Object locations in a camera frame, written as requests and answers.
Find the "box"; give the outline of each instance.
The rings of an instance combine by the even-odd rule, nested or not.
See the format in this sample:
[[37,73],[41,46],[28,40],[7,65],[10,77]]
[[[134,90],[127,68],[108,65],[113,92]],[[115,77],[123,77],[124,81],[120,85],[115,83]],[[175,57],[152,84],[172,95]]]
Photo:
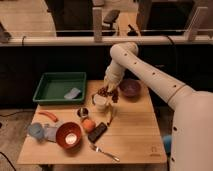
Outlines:
[[[74,99],[65,99],[64,95],[74,87],[81,90],[81,93]],[[39,105],[83,104],[85,95],[85,72],[44,73],[33,96],[33,102]]]

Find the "orange object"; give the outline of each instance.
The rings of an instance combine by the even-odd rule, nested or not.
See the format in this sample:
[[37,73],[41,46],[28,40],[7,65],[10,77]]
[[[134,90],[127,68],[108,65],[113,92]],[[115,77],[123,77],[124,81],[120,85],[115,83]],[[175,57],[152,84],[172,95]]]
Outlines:
[[69,149],[80,142],[81,136],[80,126],[74,122],[67,122],[58,128],[56,142],[59,146]]
[[39,111],[38,114],[40,115],[46,115],[47,117],[49,117],[53,122],[58,122],[58,118],[53,114],[53,113],[50,113],[48,111]]
[[89,132],[91,132],[92,130],[95,129],[96,123],[93,120],[91,120],[91,119],[84,119],[82,121],[82,127],[84,128],[84,130],[87,133],[89,133]]

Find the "orange bowl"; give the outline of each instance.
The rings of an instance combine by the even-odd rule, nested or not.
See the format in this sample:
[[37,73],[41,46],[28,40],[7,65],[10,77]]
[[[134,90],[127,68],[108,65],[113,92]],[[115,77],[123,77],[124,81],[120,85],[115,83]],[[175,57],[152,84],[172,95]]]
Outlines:
[[81,136],[80,126],[74,122],[67,122],[58,128],[56,142],[59,146],[69,149],[79,143]]
[[126,97],[135,97],[140,94],[141,85],[137,80],[124,79],[119,84],[122,94]]

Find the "floor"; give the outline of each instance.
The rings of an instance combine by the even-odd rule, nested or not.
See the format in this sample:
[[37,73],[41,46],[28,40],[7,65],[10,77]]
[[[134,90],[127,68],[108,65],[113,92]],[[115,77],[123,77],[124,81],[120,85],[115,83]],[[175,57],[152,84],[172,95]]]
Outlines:
[[[37,165],[18,165],[17,159],[22,148],[27,127],[31,123],[34,109],[0,110],[0,152],[12,162],[17,171],[41,171]],[[156,107],[156,116],[161,135],[171,133],[173,111],[168,107]],[[0,155],[0,171],[12,171],[7,160]],[[55,165],[53,171],[166,171],[163,165]]]
[[[111,9],[137,11],[138,4],[132,0],[105,0],[102,16]],[[47,12],[44,0],[0,0],[0,22],[13,37],[56,36],[52,16]]]

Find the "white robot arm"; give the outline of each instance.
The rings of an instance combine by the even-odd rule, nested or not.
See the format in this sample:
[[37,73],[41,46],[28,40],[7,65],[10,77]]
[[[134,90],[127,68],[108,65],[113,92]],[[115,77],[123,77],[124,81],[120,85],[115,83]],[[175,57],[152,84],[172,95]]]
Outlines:
[[213,170],[213,94],[195,91],[137,57],[135,43],[115,44],[104,78],[108,91],[129,69],[173,110],[171,171]]

